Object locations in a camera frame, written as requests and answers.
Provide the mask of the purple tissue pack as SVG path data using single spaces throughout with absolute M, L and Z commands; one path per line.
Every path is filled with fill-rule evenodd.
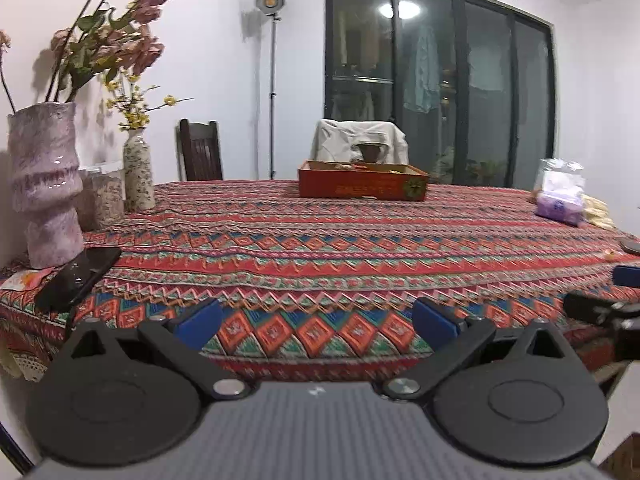
M 584 221 L 584 166 L 559 158 L 541 159 L 532 196 L 539 217 L 579 226 Z

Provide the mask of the black smartphone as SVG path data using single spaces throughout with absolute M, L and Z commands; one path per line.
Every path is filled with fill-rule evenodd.
M 35 309 L 44 314 L 68 313 L 90 294 L 122 255 L 118 247 L 89 247 L 66 263 L 35 296 Z

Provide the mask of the patterned red tablecloth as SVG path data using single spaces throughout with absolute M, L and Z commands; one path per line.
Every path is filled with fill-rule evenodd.
M 248 377 L 388 376 L 428 355 L 413 331 L 419 298 L 501 327 L 558 324 L 590 368 L 611 337 L 564 316 L 566 292 L 637 299 L 616 287 L 634 264 L 620 234 L 540 218 L 524 191 L 433 185 L 422 202 L 306 200 L 288 181 L 172 182 L 154 209 L 85 236 L 122 254 L 72 314 L 44 315 L 33 292 L 1 295 L 3 363 L 38 380 L 87 316 L 130 328 L 217 299 L 206 356 Z

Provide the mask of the floral ceramic slim vase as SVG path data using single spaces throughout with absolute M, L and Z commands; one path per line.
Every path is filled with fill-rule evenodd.
M 151 166 L 151 149 L 142 130 L 130 130 L 122 147 L 124 166 L 125 207 L 128 212 L 140 212 L 155 207 Z

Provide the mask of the dark wooden chair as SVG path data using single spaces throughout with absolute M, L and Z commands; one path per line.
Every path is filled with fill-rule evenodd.
M 180 148 L 183 154 L 184 172 L 188 181 L 221 181 L 222 165 L 218 136 L 218 124 L 179 122 Z

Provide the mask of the orange cardboard box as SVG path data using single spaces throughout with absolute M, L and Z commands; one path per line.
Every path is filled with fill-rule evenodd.
M 298 168 L 299 196 L 303 198 L 422 202 L 427 183 L 428 174 L 410 165 L 306 160 Z

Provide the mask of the purple textured vase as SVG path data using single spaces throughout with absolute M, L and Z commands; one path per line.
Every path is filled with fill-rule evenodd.
M 62 266 L 84 250 L 75 114 L 73 102 L 45 102 L 8 117 L 12 206 L 24 219 L 34 269 Z

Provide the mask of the yellow flower branches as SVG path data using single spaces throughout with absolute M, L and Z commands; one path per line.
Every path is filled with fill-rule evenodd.
M 160 91 L 160 86 L 142 86 L 140 77 L 131 70 L 120 70 L 112 79 L 104 77 L 102 84 L 107 92 L 104 106 L 108 114 L 118 115 L 117 127 L 122 132 L 144 130 L 151 122 L 152 112 L 192 101 L 168 93 L 161 101 L 150 104 L 148 97 Z

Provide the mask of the dark glass sliding door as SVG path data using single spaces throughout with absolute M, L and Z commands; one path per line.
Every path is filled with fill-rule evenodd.
M 487 0 L 326 0 L 326 102 L 385 120 L 438 183 L 532 188 L 552 155 L 551 28 Z

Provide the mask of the pink dried flowers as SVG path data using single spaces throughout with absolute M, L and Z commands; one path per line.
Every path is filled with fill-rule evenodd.
M 164 53 L 150 24 L 162 16 L 168 1 L 131 0 L 118 10 L 110 0 L 85 0 L 73 21 L 52 34 L 40 101 L 74 102 L 96 78 L 109 87 L 122 75 L 136 82 Z

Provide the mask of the studio light on stand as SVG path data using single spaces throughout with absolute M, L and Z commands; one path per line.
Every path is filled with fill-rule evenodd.
M 280 12 L 285 0 L 255 0 L 256 8 L 270 21 L 269 47 L 269 179 L 276 176 L 276 64 L 277 64 L 277 30 Z

